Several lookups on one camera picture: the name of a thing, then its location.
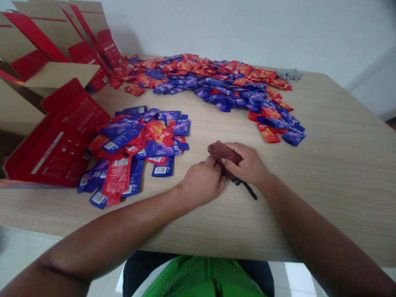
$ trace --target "barcode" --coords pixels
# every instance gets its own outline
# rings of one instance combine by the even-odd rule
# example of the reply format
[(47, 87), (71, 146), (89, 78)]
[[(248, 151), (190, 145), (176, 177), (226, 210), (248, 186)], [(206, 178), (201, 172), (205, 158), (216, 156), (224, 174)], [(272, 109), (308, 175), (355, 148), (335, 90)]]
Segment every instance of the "barcode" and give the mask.
[(127, 189), (124, 193), (123, 193), (123, 195), (124, 194), (130, 194), (132, 192), (132, 186), (129, 186), (129, 189)]
[(97, 204), (101, 204), (104, 198), (106, 198), (105, 195), (102, 195), (102, 193), (97, 192), (95, 195), (93, 195), (93, 197), (91, 199), (93, 202), (95, 202)]
[(154, 174), (163, 174), (163, 173), (166, 173), (166, 167), (157, 167), (154, 170)]
[(111, 149), (113, 146), (115, 146), (116, 144), (114, 144), (113, 142), (111, 142), (111, 141), (109, 141), (108, 143), (106, 143), (105, 145), (104, 145), (104, 147), (106, 148), (106, 149)]
[(148, 158), (148, 159), (149, 159), (149, 160), (152, 160), (152, 161), (160, 162), (161, 159), (162, 159), (162, 157)]
[(84, 174), (84, 175), (81, 177), (80, 186), (85, 186), (86, 184), (88, 184), (88, 179), (87, 179), (87, 175)]
[(114, 160), (114, 166), (128, 165), (128, 159)]
[(127, 150), (131, 151), (131, 150), (135, 149), (136, 147), (135, 146), (125, 146), (125, 148)]

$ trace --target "table surface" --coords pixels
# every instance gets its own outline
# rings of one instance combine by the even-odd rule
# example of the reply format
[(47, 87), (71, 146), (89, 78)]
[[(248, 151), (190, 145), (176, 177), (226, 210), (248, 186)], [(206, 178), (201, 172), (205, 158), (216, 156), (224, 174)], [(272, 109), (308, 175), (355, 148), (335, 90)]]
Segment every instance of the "table surface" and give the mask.
[[(189, 115), (190, 150), (175, 158), (174, 175), (151, 177), (153, 164), (145, 164), (141, 193), (104, 211), (89, 204), (91, 194), (77, 195), (75, 189), (0, 189), (0, 224), (66, 236), (106, 212), (176, 185), (220, 139), (256, 148), (273, 173), (379, 265), (395, 266), (396, 133), (327, 75), (305, 72), (293, 89), (281, 93), (306, 128), (297, 148), (266, 143), (247, 110), (223, 113), (191, 91), (163, 96), (148, 90), (137, 98), (107, 84), (93, 97), (110, 115), (140, 105)], [(142, 248), (297, 261), (262, 195), (254, 201), (245, 187), (230, 182), (218, 199), (170, 223)]]

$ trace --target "gray cloth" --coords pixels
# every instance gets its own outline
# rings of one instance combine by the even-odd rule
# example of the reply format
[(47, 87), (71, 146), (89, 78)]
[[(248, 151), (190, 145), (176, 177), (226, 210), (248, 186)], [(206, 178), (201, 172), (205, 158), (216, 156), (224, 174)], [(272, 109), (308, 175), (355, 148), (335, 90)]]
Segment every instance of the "gray cloth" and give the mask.
[(288, 83), (292, 82), (292, 79), (300, 79), (302, 77), (301, 72), (297, 72), (296, 69), (281, 69), (277, 71), (280, 78), (283, 78)]

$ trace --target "hand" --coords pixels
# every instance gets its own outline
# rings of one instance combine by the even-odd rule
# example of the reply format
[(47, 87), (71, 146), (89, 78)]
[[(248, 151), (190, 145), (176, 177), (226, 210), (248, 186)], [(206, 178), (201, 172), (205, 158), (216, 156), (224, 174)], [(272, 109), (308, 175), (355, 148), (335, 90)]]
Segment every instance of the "hand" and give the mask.
[(272, 174), (264, 165), (257, 151), (239, 142), (225, 143), (227, 147), (242, 157), (238, 165), (226, 159), (222, 159), (224, 166), (237, 178), (259, 187), (264, 181), (271, 179)]
[(220, 165), (211, 156), (205, 162), (191, 166), (177, 185), (181, 189), (183, 203), (192, 210), (219, 197), (226, 185), (220, 173)]

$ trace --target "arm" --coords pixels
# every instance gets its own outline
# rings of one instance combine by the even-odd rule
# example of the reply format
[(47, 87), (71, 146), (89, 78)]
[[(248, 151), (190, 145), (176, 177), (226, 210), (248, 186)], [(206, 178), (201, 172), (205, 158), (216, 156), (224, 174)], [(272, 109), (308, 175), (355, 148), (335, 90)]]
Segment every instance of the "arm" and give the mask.
[(256, 150), (227, 143), (243, 160), (226, 168), (255, 185), (273, 212), (297, 256), (331, 296), (395, 296), (396, 284), (353, 241), (316, 212), (276, 175), (271, 174)]
[(220, 171), (209, 156), (169, 191), (81, 227), (23, 270), (0, 297), (86, 296), (92, 280), (122, 264), (161, 227), (217, 198), (225, 186)]

